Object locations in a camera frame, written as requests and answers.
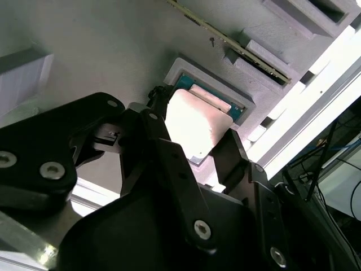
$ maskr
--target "metal bolt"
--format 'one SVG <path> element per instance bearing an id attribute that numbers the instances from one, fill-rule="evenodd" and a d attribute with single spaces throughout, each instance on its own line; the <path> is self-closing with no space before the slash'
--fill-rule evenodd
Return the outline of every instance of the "metal bolt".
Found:
<path id="1" fill-rule="evenodd" d="M 210 227 L 203 220 L 197 220 L 194 223 L 196 234 L 203 240 L 208 240 L 211 236 Z"/>
<path id="2" fill-rule="evenodd" d="M 264 169 L 259 165 L 259 164 L 254 164 L 254 167 L 256 168 L 256 170 L 258 170 L 259 172 L 263 172 Z"/>
<path id="3" fill-rule="evenodd" d="M 150 116 L 152 119 L 155 119 L 155 120 L 158 119 L 158 117 L 157 117 L 155 114 L 153 114 L 153 113 L 150 113 L 149 116 Z"/>
<path id="4" fill-rule="evenodd" d="M 0 151 L 0 168 L 9 168 L 15 165 L 17 158 L 8 151 Z"/>
<path id="5" fill-rule="evenodd" d="M 281 268 L 286 268 L 286 259 L 283 254 L 275 247 L 271 247 L 271 257 Z"/>
<path id="6" fill-rule="evenodd" d="M 118 106 L 118 104 L 116 102 L 114 102 L 113 100 L 109 100 L 108 105 L 110 105 L 112 107 L 117 107 Z"/>
<path id="7" fill-rule="evenodd" d="M 47 162 L 40 167 L 40 175 L 45 179 L 59 180 L 65 175 L 65 168 L 57 162 Z"/>

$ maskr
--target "mounting hole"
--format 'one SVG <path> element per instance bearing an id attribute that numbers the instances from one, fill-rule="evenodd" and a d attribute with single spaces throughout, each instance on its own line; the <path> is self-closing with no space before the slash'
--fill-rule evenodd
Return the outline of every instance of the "mounting hole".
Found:
<path id="1" fill-rule="evenodd" d="M 152 119 L 155 119 L 155 120 L 158 119 L 158 117 L 157 117 L 155 114 L 153 114 L 153 113 L 150 113 L 150 114 L 149 114 L 149 117 L 151 117 Z"/>
<path id="2" fill-rule="evenodd" d="M 271 199 L 269 196 L 266 197 L 266 199 L 267 199 L 270 203 L 273 203 L 273 199 Z"/>
<path id="3" fill-rule="evenodd" d="M 118 104 L 116 102 L 114 102 L 113 100 L 109 100 L 108 105 L 110 105 L 112 107 L 117 107 L 118 106 Z"/>
<path id="4" fill-rule="evenodd" d="M 47 162 L 41 165 L 40 175 L 48 180 L 59 180 L 65 175 L 65 168 L 57 162 Z"/>
<path id="5" fill-rule="evenodd" d="M 14 154 L 7 151 L 0 151 L 0 168 L 9 168 L 15 165 L 17 158 Z"/>
<path id="6" fill-rule="evenodd" d="M 0 164 L 7 164 L 10 162 L 9 157 L 7 156 L 0 156 Z"/>
<path id="7" fill-rule="evenodd" d="M 184 173 L 178 173 L 178 176 L 184 180 L 187 178 L 187 175 L 185 175 Z"/>

